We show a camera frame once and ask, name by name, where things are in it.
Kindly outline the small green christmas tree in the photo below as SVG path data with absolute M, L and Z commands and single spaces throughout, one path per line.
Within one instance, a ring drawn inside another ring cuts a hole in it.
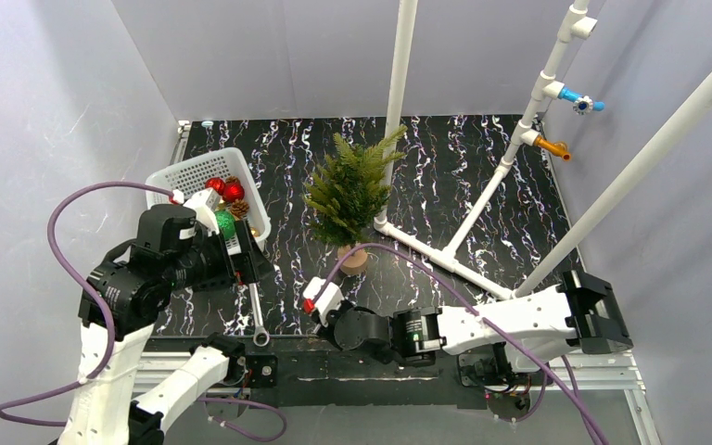
M 336 250 L 346 275 L 365 272 L 368 254 L 355 246 L 367 241 L 364 231 L 388 203 L 390 186 L 383 182 L 386 167 L 402 159 L 396 144 L 406 134 L 401 125 L 372 146 L 352 144 L 341 134 L 333 135 L 334 156 L 326 154 L 305 185 L 305 204 L 313 210 L 311 234 Z

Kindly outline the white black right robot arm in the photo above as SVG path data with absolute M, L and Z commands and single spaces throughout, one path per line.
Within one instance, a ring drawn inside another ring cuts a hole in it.
M 390 316 L 350 303 L 336 284 L 315 277 L 304 289 L 302 308 L 316 323 L 316 335 L 337 349 L 401 366 L 431 366 L 441 351 L 457 356 L 495 345 L 500 361 L 519 373 L 572 350 L 602 355 L 634 346 L 612 285 L 576 270 L 518 299 Z

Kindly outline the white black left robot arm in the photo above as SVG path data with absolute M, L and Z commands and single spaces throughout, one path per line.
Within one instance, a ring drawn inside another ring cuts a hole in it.
M 206 391 L 246 368 L 246 346 L 211 334 L 162 382 L 134 395 L 137 367 L 173 291 L 247 285 L 252 293 L 273 267 L 247 221 L 234 223 L 238 253 L 219 225 L 207 227 L 187 207 L 160 204 L 140 216 L 135 238 L 109 251 L 86 279 L 104 300 L 113 326 L 83 294 L 79 388 L 59 444 L 160 444 L 178 417 Z

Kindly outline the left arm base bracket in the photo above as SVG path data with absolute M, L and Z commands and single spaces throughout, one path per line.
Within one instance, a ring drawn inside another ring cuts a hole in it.
M 229 359 L 224 380 L 218 382 L 215 388 L 228 388 L 224 397 L 234 397 L 248 400 L 252 389 L 274 388 L 278 358 L 268 352 L 248 350 L 238 338 L 222 334 L 211 334 L 202 346 L 212 347 Z

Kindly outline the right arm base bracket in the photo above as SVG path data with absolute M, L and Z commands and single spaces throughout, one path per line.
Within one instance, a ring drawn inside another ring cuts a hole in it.
M 508 361 L 506 343 L 469 350 L 457 358 L 461 384 L 482 389 L 488 409 L 499 420 L 519 422 L 532 405 L 532 374 L 518 373 Z

